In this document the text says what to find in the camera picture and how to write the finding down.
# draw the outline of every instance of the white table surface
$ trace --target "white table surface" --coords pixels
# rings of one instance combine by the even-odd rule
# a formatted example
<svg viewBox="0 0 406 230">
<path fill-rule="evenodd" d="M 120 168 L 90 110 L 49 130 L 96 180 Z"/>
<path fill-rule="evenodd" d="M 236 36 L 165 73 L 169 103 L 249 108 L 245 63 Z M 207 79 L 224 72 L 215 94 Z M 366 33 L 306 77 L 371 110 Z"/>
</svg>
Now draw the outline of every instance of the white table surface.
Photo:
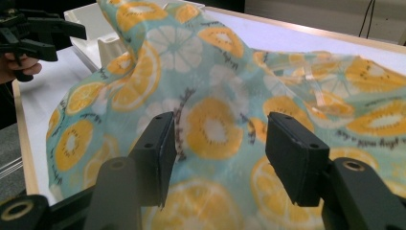
<svg viewBox="0 0 406 230">
<path fill-rule="evenodd" d="M 400 52 L 386 51 L 356 44 L 357 42 L 298 32 L 266 22 L 242 18 L 226 11 L 208 8 L 206 12 L 229 26 L 252 48 L 283 52 L 323 50 L 338 54 L 361 55 L 406 75 L 406 48 L 404 47 L 399 46 Z M 51 205 L 55 203 L 55 199 L 48 188 L 45 148 L 48 121 L 67 90 L 91 74 L 74 49 L 74 47 L 70 47 L 58 51 L 59 61 L 57 62 L 41 61 L 43 69 L 41 73 L 34 76 L 34 80 L 18 83 L 34 163 L 34 178 L 36 178 L 38 187 L 38 191 L 28 190 L 27 192 L 28 194 L 45 195 Z M 20 137 L 20 141 L 24 143 L 25 140 Z"/>
</svg>

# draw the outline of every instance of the fabric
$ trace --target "fabric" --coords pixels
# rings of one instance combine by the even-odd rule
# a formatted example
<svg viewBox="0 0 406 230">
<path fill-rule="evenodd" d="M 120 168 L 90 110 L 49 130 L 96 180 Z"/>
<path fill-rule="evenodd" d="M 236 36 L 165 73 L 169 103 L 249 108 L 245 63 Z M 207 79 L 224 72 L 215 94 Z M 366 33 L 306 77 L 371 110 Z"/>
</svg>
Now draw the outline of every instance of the fabric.
<svg viewBox="0 0 406 230">
<path fill-rule="evenodd" d="M 145 229 L 320 229 L 321 208 L 291 204 L 265 157 L 267 115 L 296 118 L 330 158 L 371 165 L 406 196 L 406 78 L 371 60 L 247 47 L 186 3 L 100 0 L 127 53 L 66 94 L 47 133 L 50 187 L 92 186 L 127 156 L 149 121 L 175 114 L 178 161 L 165 208 Z"/>
</svg>

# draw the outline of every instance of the cable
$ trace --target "cable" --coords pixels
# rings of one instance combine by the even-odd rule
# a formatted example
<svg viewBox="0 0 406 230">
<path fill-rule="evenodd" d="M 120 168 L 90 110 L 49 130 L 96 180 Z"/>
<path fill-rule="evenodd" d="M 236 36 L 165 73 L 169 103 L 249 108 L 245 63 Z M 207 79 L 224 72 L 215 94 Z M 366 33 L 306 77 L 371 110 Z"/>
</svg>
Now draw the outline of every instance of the cable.
<svg viewBox="0 0 406 230">
<path fill-rule="evenodd" d="M 371 0 L 371 1 L 370 1 L 370 4 L 368 5 L 367 10 L 365 11 L 364 21 L 362 22 L 361 31 L 359 32 L 358 37 L 361 37 L 362 30 L 364 30 L 365 20 L 367 19 L 368 11 L 370 10 L 370 6 L 371 6 L 371 4 L 372 4 L 373 1 L 374 1 L 374 0 Z"/>
<path fill-rule="evenodd" d="M 372 24 L 372 18 L 373 18 L 373 9 L 375 8 L 375 0 L 372 2 L 372 10 L 371 10 L 371 18 L 370 18 L 370 26 L 368 27 L 368 32 L 367 32 L 367 39 L 368 36 L 370 36 L 370 29 L 371 29 L 371 24 Z"/>
</svg>

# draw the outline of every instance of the floor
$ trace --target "floor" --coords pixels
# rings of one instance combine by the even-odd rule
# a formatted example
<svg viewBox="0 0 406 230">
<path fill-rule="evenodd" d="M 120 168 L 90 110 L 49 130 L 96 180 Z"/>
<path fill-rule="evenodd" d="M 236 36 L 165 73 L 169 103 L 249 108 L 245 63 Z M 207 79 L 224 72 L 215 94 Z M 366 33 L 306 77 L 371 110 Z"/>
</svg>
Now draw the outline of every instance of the floor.
<svg viewBox="0 0 406 230">
<path fill-rule="evenodd" d="M 0 130 L 0 203 L 25 191 L 24 173 L 20 167 L 6 175 L 4 166 L 21 157 L 17 124 Z"/>
</svg>

